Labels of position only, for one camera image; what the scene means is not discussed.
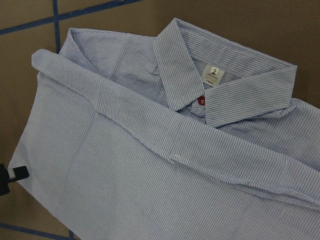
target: blue line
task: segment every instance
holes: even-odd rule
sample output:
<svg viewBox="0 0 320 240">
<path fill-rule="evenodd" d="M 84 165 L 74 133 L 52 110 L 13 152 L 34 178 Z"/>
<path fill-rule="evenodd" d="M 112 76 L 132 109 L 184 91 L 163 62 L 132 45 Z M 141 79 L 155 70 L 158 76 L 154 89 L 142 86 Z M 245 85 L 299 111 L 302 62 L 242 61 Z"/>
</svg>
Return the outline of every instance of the blue line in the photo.
<svg viewBox="0 0 320 240">
<path fill-rule="evenodd" d="M 48 232 L 44 232 L 44 231 L 37 231 L 37 230 L 24 228 L 24 227 L 20 227 L 20 226 L 13 226 L 13 225 L 1 223 L 1 222 L 0 222 L 0 228 L 10 229 L 10 230 L 14 230 L 14 231 L 18 231 L 18 232 L 22 232 L 22 233 L 26 233 L 26 234 L 33 234 L 33 235 L 45 237 L 48 239 L 70 240 L 70 238 L 66 237 L 66 236 L 60 236 L 60 235 L 56 235 L 56 234 L 52 234 L 52 233 L 48 233 Z"/>
<path fill-rule="evenodd" d="M 55 36 L 55 52 L 60 52 L 60 29 L 59 29 L 59 14 L 58 14 L 58 1 L 52 0 L 53 6 L 53 21 L 54 21 L 54 36 Z"/>
<path fill-rule="evenodd" d="M 70 229 L 69 229 L 69 237 L 70 237 L 70 240 L 75 240 L 74 233 Z"/>
<path fill-rule="evenodd" d="M 9 34 L 9 33 L 13 33 L 13 32 L 17 32 L 17 31 L 20 31 L 20 30 L 37 27 L 37 26 L 44 25 L 44 24 L 49 24 L 49 23 L 52 23 L 53 21 L 54 21 L 54 17 L 50 16 L 50 17 L 43 18 L 43 19 L 40 19 L 40 20 L 24 23 L 24 24 L 21 24 L 21 25 L 18 25 L 18 26 L 12 26 L 12 27 L 8 27 L 8 28 L 4 28 L 4 29 L 0 30 L 0 35 Z"/>
<path fill-rule="evenodd" d="M 75 11 L 70 11 L 67 13 L 63 13 L 59 15 L 59 20 L 65 20 L 65 19 L 70 19 L 70 18 L 74 18 L 74 17 L 78 17 L 78 16 L 82 16 L 85 14 L 91 14 L 94 12 L 98 12 L 101 10 L 106 10 L 106 9 L 111 9 L 114 7 L 118 7 L 118 6 L 122 6 L 122 5 L 126 5 L 126 4 L 132 4 L 132 3 L 136 3 L 136 2 L 140 2 L 141 0 L 124 0 L 124 1 L 120 1 L 120 0 L 114 0 L 114 1 L 109 1 L 106 3 L 102 3 L 99 5 L 95 5 L 95 6 L 89 6 L 86 7 L 84 9 L 79 9 L 79 10 L 75 10 Z"/>
</svg>

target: red button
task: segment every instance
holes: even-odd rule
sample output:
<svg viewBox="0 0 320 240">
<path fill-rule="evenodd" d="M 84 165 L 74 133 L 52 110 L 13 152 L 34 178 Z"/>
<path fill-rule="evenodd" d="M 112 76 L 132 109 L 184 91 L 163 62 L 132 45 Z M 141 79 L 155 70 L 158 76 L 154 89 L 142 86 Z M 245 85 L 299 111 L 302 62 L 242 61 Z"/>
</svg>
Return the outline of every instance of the red button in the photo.
<svg viewBox="0 0 320 240">
<path fill-rule="evenodd" d="M 200 96 L 198 98 L 198 103 L 202 106 L 205 105 L 205 96 Z"/>
</svg>

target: striped fabric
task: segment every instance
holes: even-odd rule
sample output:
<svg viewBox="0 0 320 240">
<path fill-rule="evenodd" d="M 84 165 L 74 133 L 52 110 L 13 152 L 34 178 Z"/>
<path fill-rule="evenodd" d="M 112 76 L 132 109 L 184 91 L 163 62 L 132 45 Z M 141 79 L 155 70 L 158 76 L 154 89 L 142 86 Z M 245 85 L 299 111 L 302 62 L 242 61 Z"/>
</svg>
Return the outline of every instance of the striped fabric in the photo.
<svg viewBox="0 0 320 240">
<path fill-rule="evenodd" d="M 320 111 L 291 98 L 296 66 L 176 18 L 157 37 L 71 28 L 32 66 L 9 166 L 82 240 L 320 238 Z"/>
</svg>

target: clothing tag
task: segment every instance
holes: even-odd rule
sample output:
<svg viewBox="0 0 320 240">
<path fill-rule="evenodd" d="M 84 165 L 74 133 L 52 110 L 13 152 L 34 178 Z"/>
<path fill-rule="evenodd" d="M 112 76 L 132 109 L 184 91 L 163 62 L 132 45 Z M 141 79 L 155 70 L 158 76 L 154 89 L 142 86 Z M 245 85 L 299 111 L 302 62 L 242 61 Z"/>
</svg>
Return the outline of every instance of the clothing tag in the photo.
<svg viewBox="0 0 320 240">
<path fill-rule="evenodd" d="M 207 64 L 202 73 L 202 82 L 211 87 L 218 86 L 224 73 L 225 71 Z"/>
</svg>

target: cardboard surface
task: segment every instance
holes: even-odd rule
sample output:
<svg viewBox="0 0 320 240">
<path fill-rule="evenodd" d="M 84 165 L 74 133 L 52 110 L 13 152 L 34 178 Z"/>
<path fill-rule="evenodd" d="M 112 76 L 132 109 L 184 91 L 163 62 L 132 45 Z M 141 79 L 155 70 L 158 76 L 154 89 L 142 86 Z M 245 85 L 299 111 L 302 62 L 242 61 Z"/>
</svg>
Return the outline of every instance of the cardboard surface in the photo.
<svg viewBox="0 0 320 240">
<path fill-rule="evenodd" d="M 107 0 L 58 0 L 65 13 Z M 51 0 L 2 1 L 0 29 L 53 15 Z M 318 0 L 143 0 L 60 21 L 68 29 L 92 28 L 158 35 L 174 18 L 298 66 L 293 96 L 320 108 L 320 4 Z M 31 54 L 56 51 L 54 24 L 0 35 L 0 159 L 7 167 L 26 126 L 37 90 Z M 18 183 L 0 196 L 0 223 L 68 236 L 68 229 Z M 0 228 L 0 239 L 42 239 Z"/>
</svg>

